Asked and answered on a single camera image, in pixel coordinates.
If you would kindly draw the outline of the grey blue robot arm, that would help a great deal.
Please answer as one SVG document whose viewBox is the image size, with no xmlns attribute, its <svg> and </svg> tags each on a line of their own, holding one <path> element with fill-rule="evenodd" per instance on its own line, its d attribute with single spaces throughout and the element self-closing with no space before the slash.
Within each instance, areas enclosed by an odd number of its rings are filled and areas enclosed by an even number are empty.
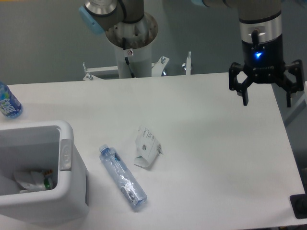
<svg viewBox="0 0 307 230">
<path fill-rule="evenodd" d="M 229 68 L 229 89 L 236 91 L 248 104 L 248 87 L 253 84 L 276 84 L 291 96 L 304 90 L 301 60 L 286 64 L 283 59 L 282 11 L 279 0 L 196 0 L 203 7 L 226 6 L 238 10 L 244 64 Z M 144 11 L 142 0 L 87 0 L 79 8 L 85 24 L 95 34 L 106 34 L 121 50 L 122 69 L 136 77 L 132 54 L 146 47 L 157 36 L 156 20 Z"/>
</svg>

